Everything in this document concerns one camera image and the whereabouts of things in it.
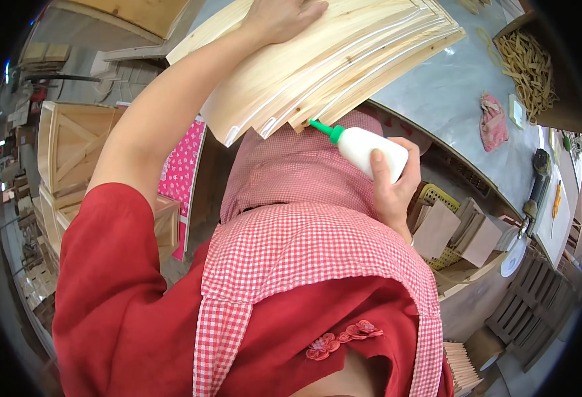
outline red checkered apron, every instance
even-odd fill
[[[381,134],[374,118],[356,111],[337,124]],[[414,249],[377,220],[372,181],[315,129],[296,134],[286,125],[267,140],[247,133],[203,270],[192,393],[218,392],[256,303],[358,276],[392,278],[410,294],[419,312],[410,395],[436,396],[443,339],[435,279]]]

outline pile of rubber bands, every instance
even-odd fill
[[[558,99],[553,88],[551,56],[531,34],[522,30],[496,39],[503,59],[493,49],[492,40],[484,29],[479,28],[478,36],[488,44],[487,53],[494,65],[502,66],[502,73],[513,78],[516,96],[526,108],[527,119],[531,125],[536,125],[535,116],[553,107]]]

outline right hand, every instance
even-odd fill
[[[309,27],[328,8],[326,1],[301,9],[304,0],[255,0],[242,28],[254,32],[263,46],[283,43]]]
[[[401,172],[401,177],[391,184],[390,169],[384,154],[379,149],[374,149],[370,153],[375,210],[386,226],[400,234],[406,244],[410,244],[412,235],[406,225],[406,219],[408,204],[421,182],[419,147],[406,138],[388,139],[408,150],[408,161]]]

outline glue bottle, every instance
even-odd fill
[[[394,184],[401,176],[403,167],[408,161],[408,150],[405,147],[362,128],[329,127],[315,120],[309,120],[309,123],[328,135],[328,140],[337,145],[343,158],[350,161],[369,178],[373,179],[370,167],[370,152],[373,149],[383,152],[390,169],[390,183]]]

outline yellow plastic basket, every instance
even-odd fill
[[[419,195],[419,199],[424,200],[430,205],[434,205],[434,203],[437,202],[437,200],[441,200],[441,202],[443,202],[447,206],[447,208],[451,209],[451,211],[454,213],[456,213],[456,211],[458,211],[459,207],[461,206],[461,204],[459,204],[458,201],[454,200],[446,192],[439,189],[439,187],[434,184],[427,184],[423,186],[421,194]],[[423,260],[425,260],[426,263],[436,271],[445,269],[450,265],[454,265],[460,259],[461,256],[457,255],[454,252],[454,250],[448,247],[446,247],[445,250],[443,250],[443,253],[441,254],[440,258],[433,259],[423,258]]]

